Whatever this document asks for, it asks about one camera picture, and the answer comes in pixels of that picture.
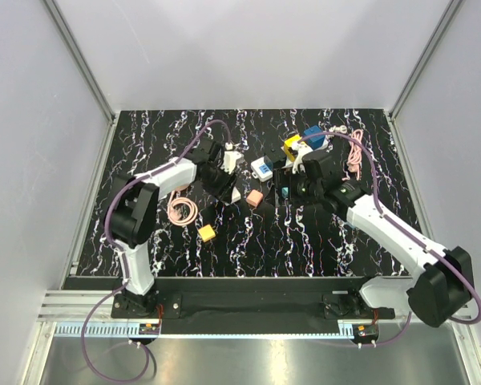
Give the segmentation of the white multicolour power strip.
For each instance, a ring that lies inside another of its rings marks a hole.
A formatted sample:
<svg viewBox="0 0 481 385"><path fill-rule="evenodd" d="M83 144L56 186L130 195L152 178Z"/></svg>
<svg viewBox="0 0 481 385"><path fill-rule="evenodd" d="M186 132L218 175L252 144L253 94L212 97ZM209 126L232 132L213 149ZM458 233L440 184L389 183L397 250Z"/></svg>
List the white multicolour power strip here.
<svg viewBox="0 0 481 385"><path fill-rule="evenodd" d="M327 147L329 140L324 136L303 140L300 135L289 137L279 148L269 148L264 155L251 162L252 177L266 182L277 169L289 169L291 173L304 170L304 155Z"/></svg>

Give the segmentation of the black cube socket adapter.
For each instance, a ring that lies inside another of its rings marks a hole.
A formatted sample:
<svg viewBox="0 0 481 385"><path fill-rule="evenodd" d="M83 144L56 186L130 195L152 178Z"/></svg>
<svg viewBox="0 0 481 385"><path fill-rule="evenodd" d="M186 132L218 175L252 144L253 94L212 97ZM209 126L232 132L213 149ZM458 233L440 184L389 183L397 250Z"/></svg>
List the black cube socket adapter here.
<svg viewBox="0 0 481 385"><path fill-rule="evenodd" d="M265 153L265 164L271 170L283 168L286 160L286 154L281 148L271 148Z"/></svg>

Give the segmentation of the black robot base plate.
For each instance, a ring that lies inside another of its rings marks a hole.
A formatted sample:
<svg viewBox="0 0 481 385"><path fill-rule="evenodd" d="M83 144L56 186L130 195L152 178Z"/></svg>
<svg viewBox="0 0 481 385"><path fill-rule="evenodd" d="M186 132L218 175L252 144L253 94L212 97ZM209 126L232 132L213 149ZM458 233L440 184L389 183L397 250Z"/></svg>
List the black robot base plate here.
<svg viewBox="0 0 481 385"><path fill-rule="evenodd" d="M142 299L114 297L113 318L162 318L162 332L233 336L333 334L338 322L392 319L359 289L364 278L157 278Z"/></svg>

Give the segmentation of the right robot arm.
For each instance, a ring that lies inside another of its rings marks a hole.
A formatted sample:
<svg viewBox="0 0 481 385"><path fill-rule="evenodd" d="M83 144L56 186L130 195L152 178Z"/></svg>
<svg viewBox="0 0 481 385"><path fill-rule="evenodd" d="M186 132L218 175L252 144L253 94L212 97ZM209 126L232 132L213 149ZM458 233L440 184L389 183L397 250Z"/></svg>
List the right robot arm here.
<svg viewBox="0 0 481 385"><path fill-rule="evenodd" d="M293 205L321 205L376 241L409 273L409 278L374 277L348 297L352 315L376 308L408 310L428 326L441 326L475 297L470 254L447 249L389 211L362 182L343 180L329 156L309 153L298 166L273 169L278 197Z"/></svg>

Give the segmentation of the white plug adapter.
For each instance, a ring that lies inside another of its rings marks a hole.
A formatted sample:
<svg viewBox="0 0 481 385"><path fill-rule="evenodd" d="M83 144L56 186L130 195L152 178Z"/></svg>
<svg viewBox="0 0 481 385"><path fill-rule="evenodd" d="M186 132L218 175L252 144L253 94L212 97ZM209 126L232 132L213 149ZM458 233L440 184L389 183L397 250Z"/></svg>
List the white plug adapter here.
<svg viewBox="0 0 481 385"><path fill-rule="evenodd" d="M237 189L237 187L234 187L234 188L232 189L232 193L231 193L231 197L230 197L229 203L230 203L230 204L234 204L234 203L238 202L240 199L241 199L241 193L239 192L239 190Z"/></svg>

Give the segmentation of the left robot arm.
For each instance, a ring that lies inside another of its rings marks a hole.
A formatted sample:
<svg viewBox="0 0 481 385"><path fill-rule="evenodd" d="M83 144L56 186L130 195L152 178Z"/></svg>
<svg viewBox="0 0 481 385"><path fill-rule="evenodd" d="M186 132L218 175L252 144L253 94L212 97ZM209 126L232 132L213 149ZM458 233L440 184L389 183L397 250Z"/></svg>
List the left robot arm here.
<svg viewBox="0 0 481 385"><path fill-rule="evenodd" d="M205 138L166 164L134 176L118 176L114 181L103 225L107 240L119 254L122 288L132 294L128 305L136 315L149 317L157 307L156 296L148 293L155 283L148 240L156 227L160 199L197 181L223 204L236 203L241 198L236 168L243 159L231 144Z"/></svg>

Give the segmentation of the pink plug adapter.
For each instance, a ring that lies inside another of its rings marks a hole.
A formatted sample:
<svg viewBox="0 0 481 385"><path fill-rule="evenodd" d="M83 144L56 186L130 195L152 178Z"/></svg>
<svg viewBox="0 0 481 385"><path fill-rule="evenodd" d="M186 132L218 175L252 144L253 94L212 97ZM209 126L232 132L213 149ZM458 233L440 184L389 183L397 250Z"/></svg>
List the pink plug adapter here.
<svg viewBox="0 0 481 385"><path fill-rule="evenodd" d="M258 190L252 190L246 197L246 201L252 207L257 207L263 200L264 195Z"/></svg>

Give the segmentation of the yellow cube socket adapter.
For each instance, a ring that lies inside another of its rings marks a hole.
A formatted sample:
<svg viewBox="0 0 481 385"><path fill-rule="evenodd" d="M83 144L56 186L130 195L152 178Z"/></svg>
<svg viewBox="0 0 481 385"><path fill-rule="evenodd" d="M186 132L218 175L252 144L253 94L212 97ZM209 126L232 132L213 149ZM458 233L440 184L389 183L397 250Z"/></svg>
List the yellow cube socket adapter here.
<svg viewBox="0 0 481 385"><path fill-rule="evenodd" d="M291 162L294 162L297 154L298 154L298 145L300 144L299 141L301 140L300 135L294 135L289 137L284 141L283 144L283 151L287 157L287 159Z"/></svg>

